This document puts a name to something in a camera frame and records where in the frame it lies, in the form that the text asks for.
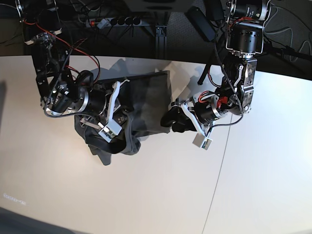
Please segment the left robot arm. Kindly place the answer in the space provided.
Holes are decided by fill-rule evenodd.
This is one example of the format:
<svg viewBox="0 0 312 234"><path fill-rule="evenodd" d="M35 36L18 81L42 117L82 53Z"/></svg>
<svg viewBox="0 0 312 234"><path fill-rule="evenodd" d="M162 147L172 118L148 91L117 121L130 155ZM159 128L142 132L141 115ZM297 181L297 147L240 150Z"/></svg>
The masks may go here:
<svg viewBox="0 0 312 234"><path fill-rule="evenodd" d="M160 124L174 132L196 131L208 138L226 114L242 118L250 109L256 55L263 52L271 6L268 0L228 0L225 6L219 0L207 0L205 7L205 14L193 7L186 15L197 31L213 42L222 81L198 98L174 101Z"/></svg>

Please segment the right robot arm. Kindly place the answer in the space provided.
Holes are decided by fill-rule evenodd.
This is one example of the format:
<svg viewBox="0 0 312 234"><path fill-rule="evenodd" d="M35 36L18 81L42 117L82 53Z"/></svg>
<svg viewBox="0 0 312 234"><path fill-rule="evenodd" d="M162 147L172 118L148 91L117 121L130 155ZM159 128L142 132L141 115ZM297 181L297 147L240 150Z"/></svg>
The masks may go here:
<svg viewBox="0 0 312 234"><path fill-rule="evenodd" d="M81 40L70 43L60 37L54 0L18 0L15 6L24 42L31 48L44 114L54 119L74 117L101 134L118 135L128 120L120 100L127 79L101 79L100 71L75 71L70 66L71 55L81 52Z"/></svg>

